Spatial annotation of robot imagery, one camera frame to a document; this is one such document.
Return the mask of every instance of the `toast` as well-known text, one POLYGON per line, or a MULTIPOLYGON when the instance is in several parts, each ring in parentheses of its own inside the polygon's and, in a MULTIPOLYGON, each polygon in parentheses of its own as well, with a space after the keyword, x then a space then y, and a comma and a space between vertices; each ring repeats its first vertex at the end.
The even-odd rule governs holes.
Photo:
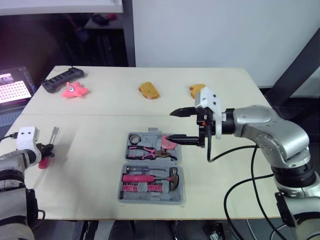
POLYGON ((199 93, 201 91, 201 89, 203 89, 206 85, 204 84, 195 84, 192 85, 189 89, 191 90, 191 97, 193 99, 196 98, 197 93, 199 93))
POLYGON ((157 99, 158 97, 160 97, 160 95, 159 95, 157 89, 155 88, 155 86, 149 81, 143 83, 139 87, 139 91, 142 93, 142 95, 146 99, 157 99))

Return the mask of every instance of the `gray tool case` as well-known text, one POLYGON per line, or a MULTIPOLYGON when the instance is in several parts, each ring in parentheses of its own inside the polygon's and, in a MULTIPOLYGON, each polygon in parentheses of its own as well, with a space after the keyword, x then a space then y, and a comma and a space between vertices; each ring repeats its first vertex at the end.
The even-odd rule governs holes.
POLYGON ((152 147, 155 148, 155 150, 164 151, 165 149, 162 149, 162 136, 171 134, 172 133, 161 133, 158 128, 149 128, 148 132, 130 132, 128 134, 124 156, 127 163, 123 165, 121 170, 122 172, 117 196, 121 203, 166 205, 181 205, 183 203, 184 177, 182 168, 177 165, 181 161, 181 146, 179 144, 177 144, 173 150, 166 150, 172 156, 176 157, 176 160, 172 159, 170 156, 156 157, 154 160, 127 159, 127 155, 145 156, 150 154, 142 149, 129 149, 129 146, 152 147), (132 135, 139 135, 141 141, 138 144, 132 145, 129 141, 129 137, 132 135), (176 168, 178 175, 178 184, 174 190, 171 190, 172 183, 168 180, 132 183, 123 182, 123 176, 126 174, 150 175, 167 178, 170 176, 171 168, 176 168))

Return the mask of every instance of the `black power strip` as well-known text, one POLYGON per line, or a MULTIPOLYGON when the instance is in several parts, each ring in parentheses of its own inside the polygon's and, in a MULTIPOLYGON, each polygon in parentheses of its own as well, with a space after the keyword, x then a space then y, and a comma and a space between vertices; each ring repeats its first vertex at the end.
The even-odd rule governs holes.
POLYGON ((48 93, 53 94, 60 85, 63 85, 74 78, 83 77, 84 75, 85 73, 81 69, 71 67, 68 71, 65 71, 51 79, 44 80, 41 85, 48 93))

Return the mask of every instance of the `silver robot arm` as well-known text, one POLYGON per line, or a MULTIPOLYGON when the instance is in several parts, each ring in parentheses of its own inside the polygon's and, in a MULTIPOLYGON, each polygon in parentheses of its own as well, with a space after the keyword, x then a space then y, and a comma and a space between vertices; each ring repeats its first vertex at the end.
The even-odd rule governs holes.
POLYGON ((208 87, 196 96, 194 107, 179 108, 177 117, 197 115, 198 136, 171 135, 168 140, 182 145, 205 146, 208 137, 223 134, 254 141, 270 163, 279 192, 275 193, 281 218, 295 227, 300 240, 320 239, 320 177, 310 159, 309 137, 297 124, 284 120, 266 106, 253 105, 221 111, 220 99, 208 87))
POLYGON ((38 133, 34 126, 20 128, 17 150, 0 156, 0 240, 35 239, 29 225, 38 218, 38 204, 25 186, 25 170, 42 158, 38 133))
POLYGON ((271 165, 283 222, 295 227, 298 239, 320 239, 320 178, 306 132, 265 106, 235 109, 233 119, 234 136, 254 141, 271 165))

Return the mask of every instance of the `pink pliers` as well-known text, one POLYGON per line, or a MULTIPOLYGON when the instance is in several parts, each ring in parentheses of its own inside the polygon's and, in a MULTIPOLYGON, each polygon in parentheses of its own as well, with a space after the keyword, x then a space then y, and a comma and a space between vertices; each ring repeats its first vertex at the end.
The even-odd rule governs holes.
POLYGON ((167 151, 161 151, 161 150, 156 150, 154 147, 147 147, 147 146, 128 146, 128 149, 134 150, 134 149, 139 149, 139 150, 144 150, 146 152, 149 152, 149 154, 144 155, 144 156, 133 156, 133 155, 127 155, 126 159, 133 159, 133 160, 154 160, 156 158, 167 158, 170 157, 174 160, 177 160, 175 156, 172 156, 169 152, 167 151))

